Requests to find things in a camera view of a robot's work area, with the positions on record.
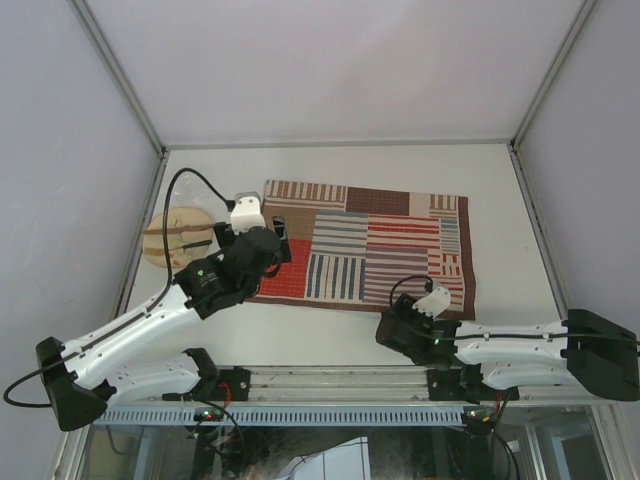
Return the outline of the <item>patchwork striped placemat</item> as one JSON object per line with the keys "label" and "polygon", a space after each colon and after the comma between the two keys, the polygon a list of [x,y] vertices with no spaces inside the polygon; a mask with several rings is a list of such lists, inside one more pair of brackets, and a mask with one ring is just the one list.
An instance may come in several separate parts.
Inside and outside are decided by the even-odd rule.
{"label": "patchwork striped placemat", "polygon": [[262,282],[255,301],[380,312],[390,292],[446,287],[446,319],[473,320],[469,200],[352,186],[269,180],[263,214],[286,221],[292,261]]}

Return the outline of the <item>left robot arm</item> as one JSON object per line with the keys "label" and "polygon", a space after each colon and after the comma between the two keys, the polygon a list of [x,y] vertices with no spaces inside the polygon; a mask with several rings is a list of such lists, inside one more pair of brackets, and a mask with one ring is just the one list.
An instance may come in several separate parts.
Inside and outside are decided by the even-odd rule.
{"label": "left robot arm", "polygon": [[93,423],[110,407],[165,393],[206,400],[219,387],[218,370],[203,348],[139,368],[126,363],[163,335],[196,324],[255,296],[265,278],[291,260],[285,220],[253,226],[226,240],[219,253],[191,262],[157,296],[77,339],[41,341],[40,378],[63,432]]}

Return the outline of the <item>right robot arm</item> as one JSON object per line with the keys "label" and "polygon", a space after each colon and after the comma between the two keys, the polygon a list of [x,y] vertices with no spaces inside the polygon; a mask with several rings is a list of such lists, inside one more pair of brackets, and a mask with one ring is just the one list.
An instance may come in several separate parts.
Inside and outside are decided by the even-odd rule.
{"label": "right robot arm", "polygon": [[415,365],[453,370],[470,401],[490,391],[580,385],[614,401],[639,399],[639,340],[630,330],[584,309],[530,326],[487,326],[441,319],[435,294],[401,295],[386,309],[375,339]]}

